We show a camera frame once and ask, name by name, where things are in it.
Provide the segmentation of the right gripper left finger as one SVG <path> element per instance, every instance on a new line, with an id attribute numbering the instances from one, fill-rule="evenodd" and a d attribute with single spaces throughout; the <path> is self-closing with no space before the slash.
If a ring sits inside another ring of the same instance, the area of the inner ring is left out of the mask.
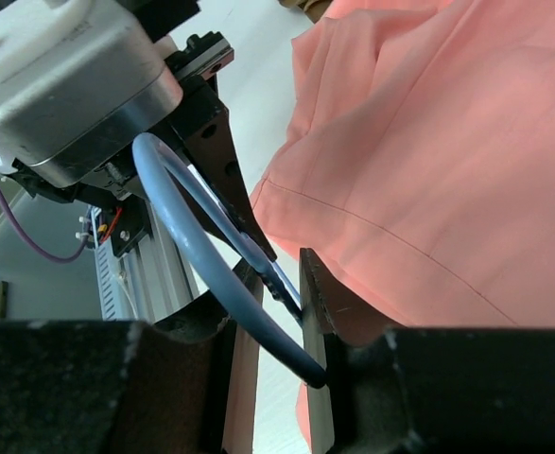
<path id="1" fill-rule="evenodd" d="M 210 292 L 157 323 L 0 322 L 0 453 L 249 453 L 258 357 Z"/>

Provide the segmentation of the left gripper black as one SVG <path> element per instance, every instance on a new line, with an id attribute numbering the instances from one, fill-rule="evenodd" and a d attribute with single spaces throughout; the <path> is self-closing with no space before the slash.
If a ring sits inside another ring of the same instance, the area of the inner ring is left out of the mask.
<path id="1" fill-rule="evenodd" d="M 251 208 L 234 148 L 229 111 L 217 95 L 217 72 L 234 59 L 234 50 L 219 32 L 192 35 L 183 50 L 171 51 L 167 68 L 183 89 L 179 106 L 150 131 L 174 146 L 207 183 L 226 209 L 235 227 L 247 234 L 270 259 L 277 257 L 262 232 Z M 146 195 L 138 179 L 131 145 L 117 148 L 113 155 L 101 155 L 103 132 L 84 147 L 86 152 L 77 170 L 85 174 L 76 183 L 58 188 L 21 162 L 11 179 L 32 196 L 70 203 L 84 201 L 110 208 L 129 195 Z"/>

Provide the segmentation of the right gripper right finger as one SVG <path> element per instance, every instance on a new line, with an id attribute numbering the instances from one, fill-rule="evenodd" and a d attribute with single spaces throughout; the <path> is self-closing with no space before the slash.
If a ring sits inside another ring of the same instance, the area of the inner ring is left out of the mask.
<path id="1" fill-rule="evenodd" d="M 300 252 L 316 453 L 555 453 L 555 329 L 411 328 Z"/>

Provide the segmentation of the blue wire hanger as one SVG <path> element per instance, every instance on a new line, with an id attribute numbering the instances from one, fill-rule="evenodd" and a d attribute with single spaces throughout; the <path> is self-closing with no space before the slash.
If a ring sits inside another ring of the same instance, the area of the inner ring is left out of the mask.
<path id="1" fill-rule="evenodd" d="M 248 334 L 292 373 L 310 387 L 323 387 L 327 381 L 325 370 L 256 302 L 204 233 L 177 185 L 194 196 L 241 257 L 282 292 L 285 306 L 300 320 L 301 310 L 264 253 L 235 229 L 182 160 L 157 136 L 139 134 L 132 143 L 132 155 L 149 201 L 212 294 Z"/>

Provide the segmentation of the pink skirt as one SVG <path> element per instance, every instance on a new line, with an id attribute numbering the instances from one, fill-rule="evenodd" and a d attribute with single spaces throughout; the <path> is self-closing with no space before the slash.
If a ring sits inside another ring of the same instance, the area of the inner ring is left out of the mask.
<path id="1" fill-rule="evenodd" d="M 555 327 L 555 1 L 334 1 L 251 194 L 407 326 Z"/>

